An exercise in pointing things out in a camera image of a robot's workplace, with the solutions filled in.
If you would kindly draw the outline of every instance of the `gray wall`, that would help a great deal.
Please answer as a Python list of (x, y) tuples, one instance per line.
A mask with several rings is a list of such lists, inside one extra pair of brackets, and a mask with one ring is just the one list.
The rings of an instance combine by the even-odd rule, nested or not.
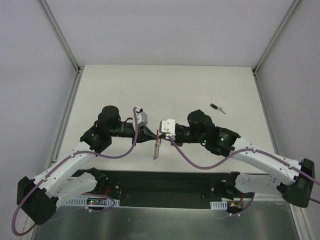
[(10, 240), (17, 183), (44, 170), (75, 71), (36, 0), (2, 0), (0, 36), (0, 239)]
[[(320, 178), (320, 1), (304, 0), (258, 73), (279, 152), (315, 162)], [(312, 197), (320, 200), (320, 187)], [(306, 209), (315, 236), (320, 205)]]

